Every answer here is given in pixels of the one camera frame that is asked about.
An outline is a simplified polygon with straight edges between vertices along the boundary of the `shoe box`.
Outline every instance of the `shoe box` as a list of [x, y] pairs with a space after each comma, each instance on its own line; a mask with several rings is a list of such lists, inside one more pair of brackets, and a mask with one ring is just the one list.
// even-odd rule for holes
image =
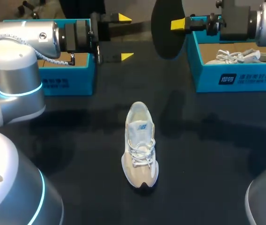
[[206, 31], [196, 31], [187, 35], [184, 46], [197, 92], [266, 91], [266, 63], [205, 65], [216, 59], [218, 50], [235, 53], [255, 49], [266, 53], [266, 47], [258, 47], [254, 40], [220, 41], [219, 34], [207, 36]]

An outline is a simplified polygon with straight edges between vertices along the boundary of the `white sneaker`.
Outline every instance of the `white sneaker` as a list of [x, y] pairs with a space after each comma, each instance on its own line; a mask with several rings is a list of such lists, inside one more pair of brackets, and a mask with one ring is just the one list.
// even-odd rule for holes
[[146, 105], [135, 102], [125, 122], [125, 151], [122, 168], [129, 183], [136, 188], [150, 188], [158, 178], [155, 152], [155, 125]]
[[266, 53], [249, 49], [243, 53], [218, 50], [216, 59], [206, 64], [266, 63]]

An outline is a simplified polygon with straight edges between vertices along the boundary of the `shoe sole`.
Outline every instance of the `shoe sole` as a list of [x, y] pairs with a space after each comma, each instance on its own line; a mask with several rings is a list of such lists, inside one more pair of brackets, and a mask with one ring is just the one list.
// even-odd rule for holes
[[[123, 172], [124, 172], [124, 175], [125, 175], [125, 177], [127, 178], [127, 180], [129, 181], [129, 183], [133, 186], [133, 187], [135, 187], [133, 184], [132, 184], [132, 182], [129, 180], [129, 178], [128, 178], [128, 176], [127, 176], [127, 173], [125, 172], [125, 166], [124, 166], [124, 162], [123, 162], [123, 160], [124, 160], [124, 155], [122, 156], [122, 170], [123, 170]], [[154, 182], [154, 184], [157, 182], [157, 179], [158, 179], [158, 175], [159, 175], [159, 164], [158, 164], [158, 162], [156, 161], [156, 173], [157, 173], [157, 176], [156, 176], [156, 180], [155, 180], [155, 182]]]

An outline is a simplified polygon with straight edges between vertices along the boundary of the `robotic arm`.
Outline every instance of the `robotic arm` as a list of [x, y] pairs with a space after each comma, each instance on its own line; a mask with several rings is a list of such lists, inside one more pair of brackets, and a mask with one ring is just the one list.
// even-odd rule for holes
[[[74, 53], [93, 53], [102, 63], [97, 24], [130, 23], [123, 18], [128, 19], [93, 13], [90, 24], [78, 20], [64, 28], [54, 21], [0, 22], [0, 126], [33, 119], [45, 110], [37, 58], [73, 66]], [[71, 61], [53, 60], [61, 52], [71, 53]]]

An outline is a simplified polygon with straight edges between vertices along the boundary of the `black table surface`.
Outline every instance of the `black table surface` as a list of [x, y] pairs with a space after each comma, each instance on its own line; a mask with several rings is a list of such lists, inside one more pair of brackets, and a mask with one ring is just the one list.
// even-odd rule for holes
[[[151, 42], [98, 69], [92, 97], [47, 97], [46, 112], [0, 128], [56, 186], [65, 225], [248, 225], [244, 196], [266, 169], [266, 92], [197, 94], [185, 53], [160, 59]], [[125, 118], [144, 102], [156, 125], [158, 184], [136, 193], [121, 166]]]

